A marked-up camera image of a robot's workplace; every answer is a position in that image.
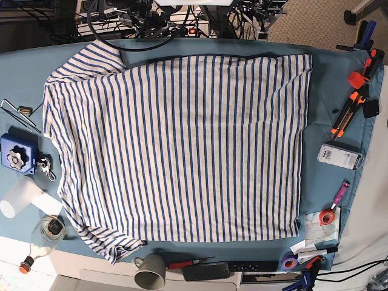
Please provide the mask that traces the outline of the blue white striped T-shirt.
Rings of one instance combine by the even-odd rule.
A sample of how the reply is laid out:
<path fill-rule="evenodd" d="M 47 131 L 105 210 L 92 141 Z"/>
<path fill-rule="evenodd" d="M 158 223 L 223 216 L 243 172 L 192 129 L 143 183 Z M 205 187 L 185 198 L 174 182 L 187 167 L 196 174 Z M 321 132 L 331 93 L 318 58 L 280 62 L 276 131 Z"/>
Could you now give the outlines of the blue white striped T-shirt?
<path fill-rule="evenodd" d="M 48 77 L 43 134 L 80 238 L 111 263 L 149 241 L 298 235 L 309 54 L 127 68 L 99 41 Z"/>

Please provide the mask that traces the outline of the black power strip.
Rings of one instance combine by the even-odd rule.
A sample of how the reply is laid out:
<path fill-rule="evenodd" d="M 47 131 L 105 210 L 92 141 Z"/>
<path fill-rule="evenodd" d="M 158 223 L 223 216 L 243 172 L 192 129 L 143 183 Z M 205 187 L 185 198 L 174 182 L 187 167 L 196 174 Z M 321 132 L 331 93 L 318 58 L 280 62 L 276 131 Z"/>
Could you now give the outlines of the black power strip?
<path fill-rule="evenodd" d="M 128 27 L 120 22 L 108 21 L 108 22 L 94 22 L 92 27 L 95 29 L 98 35 L 104 39 L 129 39 L 129 38 L 169 38 L 173 34 L 177 33 L 180 29 L 179 24 L 172 22 L 167 23 L 167 27 L 162 28 L 144 28 L 140 30 L 137 27 Z M 211 38 L 212 32 L 209 31 L 209 25 L 206 22 L 200 22 L 199 20 L 189 21 L 180 33 L 177 34 L 177 38 Z"/>

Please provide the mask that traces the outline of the black smartphone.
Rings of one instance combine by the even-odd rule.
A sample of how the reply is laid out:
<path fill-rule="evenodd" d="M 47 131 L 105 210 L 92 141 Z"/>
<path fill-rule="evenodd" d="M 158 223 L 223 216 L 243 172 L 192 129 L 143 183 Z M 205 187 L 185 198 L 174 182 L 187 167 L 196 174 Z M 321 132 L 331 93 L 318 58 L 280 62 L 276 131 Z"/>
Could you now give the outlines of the black smartphone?
<path fill-rule="evenodd" d="M 229 265 L 227 262 L 198 264 L 181 269 L 186 281 L 209 281 L 216 279 L 227 279 L 230 277 Z"/>

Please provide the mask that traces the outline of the printed paper map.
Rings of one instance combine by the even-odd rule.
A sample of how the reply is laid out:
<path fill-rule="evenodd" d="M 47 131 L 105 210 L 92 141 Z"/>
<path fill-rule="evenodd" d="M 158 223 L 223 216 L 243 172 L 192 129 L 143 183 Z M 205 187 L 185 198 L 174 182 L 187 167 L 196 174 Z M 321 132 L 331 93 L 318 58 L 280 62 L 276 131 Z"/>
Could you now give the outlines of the printed paper map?
<path fill-rule="evenodd" d="M 341 209 L 337 207 L 333 210 L 333 212 L 335 213 L 334 221 L 325 226 L 321 226 L 319 223 L 320 212 L 310 213 L 305 216 L 305 238 L 290 247 L 291 252 L 294 255 L 300 252 L 317 250 L 319 247 L 326 244 L 336 244 L 339 242 Z"/>

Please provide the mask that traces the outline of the purple tape roll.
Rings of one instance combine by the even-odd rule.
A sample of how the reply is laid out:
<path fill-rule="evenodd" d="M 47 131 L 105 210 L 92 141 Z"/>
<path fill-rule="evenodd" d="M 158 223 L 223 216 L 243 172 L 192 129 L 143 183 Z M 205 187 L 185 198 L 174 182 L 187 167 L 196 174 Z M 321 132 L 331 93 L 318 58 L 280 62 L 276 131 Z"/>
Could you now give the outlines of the purple tape roll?
<path fill-rule="evenodd" d="M 295 269 L 298 264 L 299 262 L 296 255 L 284 255 L 281 260 L 281 268 L 285 272 Z"/>

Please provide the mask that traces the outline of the red tape roll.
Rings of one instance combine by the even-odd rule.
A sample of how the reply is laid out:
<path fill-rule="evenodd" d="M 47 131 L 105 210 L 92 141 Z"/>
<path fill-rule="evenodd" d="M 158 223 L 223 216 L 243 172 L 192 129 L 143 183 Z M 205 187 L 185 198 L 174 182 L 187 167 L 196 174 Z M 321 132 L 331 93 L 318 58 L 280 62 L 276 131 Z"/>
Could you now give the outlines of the red tape roll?
<path fill-rule="evenodd" d="M 319 213 L 319 223 L 321 226 L 331 224 L 335 219 L 335 213 L 332 209 L 325 209 Z"/>

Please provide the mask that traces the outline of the purple glue tube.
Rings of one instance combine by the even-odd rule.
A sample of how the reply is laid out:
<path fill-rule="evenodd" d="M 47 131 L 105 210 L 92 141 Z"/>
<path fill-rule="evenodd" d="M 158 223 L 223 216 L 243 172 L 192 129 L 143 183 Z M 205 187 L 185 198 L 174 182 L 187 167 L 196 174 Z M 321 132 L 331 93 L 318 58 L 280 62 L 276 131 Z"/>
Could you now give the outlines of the purple glue tube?
<path fill-rule="evenodd" d="M 350 182 L 348 182 L 346 180 L 342 183 L 341 187 L 339 188 L 336 195 L 334 196 L 334 199 L 332 201 L 332 205 L 330 207 L 331 210 L 335 209 L 336 206 L 340 203 L 344 194 L 348 190 L 349 186 L 350 186 Z"/>

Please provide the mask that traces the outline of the clear glass bottle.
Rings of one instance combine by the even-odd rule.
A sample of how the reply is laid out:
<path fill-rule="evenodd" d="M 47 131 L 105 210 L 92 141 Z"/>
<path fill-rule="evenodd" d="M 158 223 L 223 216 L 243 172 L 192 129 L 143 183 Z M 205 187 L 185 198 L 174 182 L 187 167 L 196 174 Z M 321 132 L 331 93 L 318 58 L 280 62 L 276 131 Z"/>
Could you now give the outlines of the clear glass bottle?
<path fill-rule="evenodd" d="M 53 215 L 43 216 L 32 231 L 30 252 L 20 263 L 19 271 L 28 274 L 34 262 L 49 255 L 65 237 L 65 225 Z"/>

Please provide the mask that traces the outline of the orange black utility knife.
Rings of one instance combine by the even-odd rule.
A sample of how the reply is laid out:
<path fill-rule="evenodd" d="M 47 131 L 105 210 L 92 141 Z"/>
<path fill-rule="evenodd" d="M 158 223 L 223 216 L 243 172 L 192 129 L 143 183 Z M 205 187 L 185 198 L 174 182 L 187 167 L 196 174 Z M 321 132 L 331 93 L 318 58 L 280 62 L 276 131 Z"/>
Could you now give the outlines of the orange black utility knife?
<path fill-rule="evenodd" d="M 331 129 L 331 140 L 335 140 L 343 136 L 344 132 L 348 128 L 352 118 L 355 116 L 356 112 L 361 108 L 365 103 L 366 98 L 364 94 L 359 90 L 355 90 L 347 99 L 344 104 L 337 120 Z"/>

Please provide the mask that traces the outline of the black marker pen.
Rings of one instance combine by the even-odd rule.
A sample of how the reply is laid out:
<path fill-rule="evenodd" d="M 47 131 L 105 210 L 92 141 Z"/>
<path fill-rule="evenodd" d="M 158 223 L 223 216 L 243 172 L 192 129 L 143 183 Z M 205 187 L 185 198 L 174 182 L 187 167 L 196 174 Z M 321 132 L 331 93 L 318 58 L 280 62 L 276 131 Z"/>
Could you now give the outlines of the black marker pen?
<path fill-rule="evenodd" d="M 311 258 L 315 256 L 322 256 L 326 255 L 329 253 L 335 253 L 338 251 L 337 247 L 329 247 L 326 249 L 321 249 L 321 250 L 313 250 L 313 251 L 308 251 L 308 252 L 301 252 L 296 254 L 297 259 L 304 259 L 304 258 Z"/>

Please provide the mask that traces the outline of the blue black bar clamp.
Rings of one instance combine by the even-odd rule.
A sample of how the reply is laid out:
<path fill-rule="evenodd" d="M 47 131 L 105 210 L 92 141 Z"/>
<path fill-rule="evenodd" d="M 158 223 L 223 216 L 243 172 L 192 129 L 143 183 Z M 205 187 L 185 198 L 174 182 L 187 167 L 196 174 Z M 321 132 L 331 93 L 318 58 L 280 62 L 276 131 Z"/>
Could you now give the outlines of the blue black bar clamp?
<path fill-rule="evenodd" d="M 303 271 L 296 283 L 282 288 L 282 291 L 293 290 L 312 290 L 315 280 L 321 267 L 322 256 L 316 256 L 306 264 L 306 270 Z"/>

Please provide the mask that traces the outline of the orange black clamp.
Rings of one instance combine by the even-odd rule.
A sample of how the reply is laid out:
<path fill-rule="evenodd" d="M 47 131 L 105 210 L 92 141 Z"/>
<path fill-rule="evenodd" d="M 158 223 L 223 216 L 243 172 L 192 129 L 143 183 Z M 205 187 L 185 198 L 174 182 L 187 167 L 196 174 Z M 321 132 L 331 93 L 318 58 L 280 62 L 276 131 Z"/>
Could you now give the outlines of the orange black clamp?
<path fill-rule="evenodd" d="M 377 68 L 383 63 L 385 52 L 380 49 L 372 49 L 369 57 L 365 60 L 362 70 L 352 72 L 348 77 L 348 83 L 354 89 L 360 89 L 366 82 L 369 82 Z"/>

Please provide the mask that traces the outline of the frosted plastic cup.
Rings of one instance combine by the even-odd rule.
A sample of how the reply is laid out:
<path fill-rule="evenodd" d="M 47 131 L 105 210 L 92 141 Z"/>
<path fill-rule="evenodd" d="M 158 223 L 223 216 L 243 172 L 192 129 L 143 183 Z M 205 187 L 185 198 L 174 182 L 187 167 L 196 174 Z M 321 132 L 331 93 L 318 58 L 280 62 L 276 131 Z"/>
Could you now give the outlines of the frosted plastic cup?
<path fill-rule="evenodd" d="M 43 192 L 29 176 L 20 177 L 5 197 L 1 199 L 2 214 L 6 218 L 14 218 Z"/>

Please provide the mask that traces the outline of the small black square block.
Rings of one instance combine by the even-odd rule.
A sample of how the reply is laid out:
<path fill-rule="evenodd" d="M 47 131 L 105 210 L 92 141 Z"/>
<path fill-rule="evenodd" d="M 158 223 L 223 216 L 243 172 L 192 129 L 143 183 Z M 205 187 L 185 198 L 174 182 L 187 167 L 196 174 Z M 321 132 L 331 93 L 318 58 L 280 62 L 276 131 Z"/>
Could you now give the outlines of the small black square block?
<path fill-rule="evenodd" d="M 380 113 L 380 104 L 378 99 L 369 100 L 363 105 L 363 116 L 368 119 L 378 116 Z"/>

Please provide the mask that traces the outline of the blue clamp at top right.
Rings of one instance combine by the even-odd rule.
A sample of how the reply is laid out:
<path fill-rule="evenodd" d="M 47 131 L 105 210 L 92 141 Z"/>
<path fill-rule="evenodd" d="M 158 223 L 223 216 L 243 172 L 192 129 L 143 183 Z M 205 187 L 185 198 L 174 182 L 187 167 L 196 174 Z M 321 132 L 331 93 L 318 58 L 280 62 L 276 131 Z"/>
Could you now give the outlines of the blue clamp at top right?
<path fill-rule="evenodd" d="M 352 47 L 345 45 L 336 45 L 336 49 L 352 52 L 355 50 L 371 51 L 373 46 L 372 34 L 376 27 L 375 21 L 362 21 L 358 29 L 356 41 Z"/>

